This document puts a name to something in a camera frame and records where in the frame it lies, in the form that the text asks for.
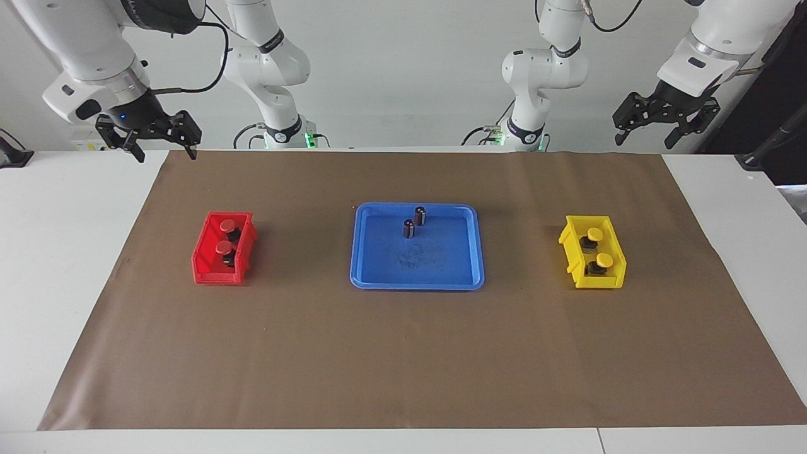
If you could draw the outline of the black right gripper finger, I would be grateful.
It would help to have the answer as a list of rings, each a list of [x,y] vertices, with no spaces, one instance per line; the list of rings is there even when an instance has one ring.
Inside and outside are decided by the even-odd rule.
[[[145,153],[143,149],[139,146],[139,132],[138,131],[129,131],[123,138],[121,146],[119,146],[124,151],[130,153],[133,158],[138,161],[138,163],[145,162]]]
[[[190,160],[198,158],[197,147],[201,142],[202,131],[196,125],[178,126],[178,144],[187,152]]]

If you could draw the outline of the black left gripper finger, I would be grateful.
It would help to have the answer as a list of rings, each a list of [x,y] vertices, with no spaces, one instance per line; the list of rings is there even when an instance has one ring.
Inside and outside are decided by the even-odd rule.
[[[617,129],[615,144],[622,146],[631,131],[642,127],[644,121],[644,98],[640,94],[628,94],[613,114]]]
[[[688,120],[686,116],[680,116],[680,118],[678,118],[678,125],[672,129],[668,137],[664,139],[665,148],[673,149],[681,138],[689,136],[692,133],[701,133],[701,124],[702,121],[699,116],[694,116],[692,120]]]

